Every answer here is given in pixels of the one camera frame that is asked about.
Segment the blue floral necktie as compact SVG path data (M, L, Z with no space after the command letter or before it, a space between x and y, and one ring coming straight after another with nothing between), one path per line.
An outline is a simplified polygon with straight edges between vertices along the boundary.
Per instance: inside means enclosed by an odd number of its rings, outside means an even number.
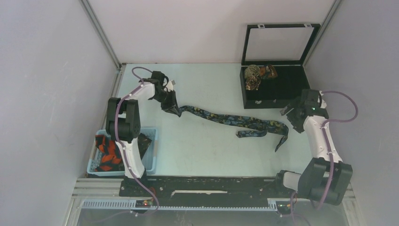
M219 124L240 127L242 130L239 130L236 133L238 138L264 137L268 133L281 135L281 139L277 144L275 151L278 151L278 149L288 140L289 128L286 124L280 121L262 120L255 117L231 114L217 114L190 105L180 107L179 113L183 112L192 113L198 117Z

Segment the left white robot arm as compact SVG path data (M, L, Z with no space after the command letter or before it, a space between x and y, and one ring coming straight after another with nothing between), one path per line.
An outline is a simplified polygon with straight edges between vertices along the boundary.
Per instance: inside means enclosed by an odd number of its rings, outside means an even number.
M164 73L152 71L150 78L140 78L139 85L124 97L108 100L105 128L119 148L125 176L136 178L130 189L137 196L143 196L149 190L148 182L141 179L146 170L138 148L141 132L139 101L156 100L163 111L180 117L174 84Z

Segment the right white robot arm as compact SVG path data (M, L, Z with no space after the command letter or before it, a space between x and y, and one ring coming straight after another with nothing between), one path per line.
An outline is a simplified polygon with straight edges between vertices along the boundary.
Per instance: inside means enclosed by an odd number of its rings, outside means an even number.
M280 197L296 191L298 195L322 204L339 205L350 183L352 166L343 162L337 152L329 126L338 119L330 119L324 91L304 89L300 96L281 110L299 133L305 132L312 159L303 171L282 170L280 180L274 183L274 192Z

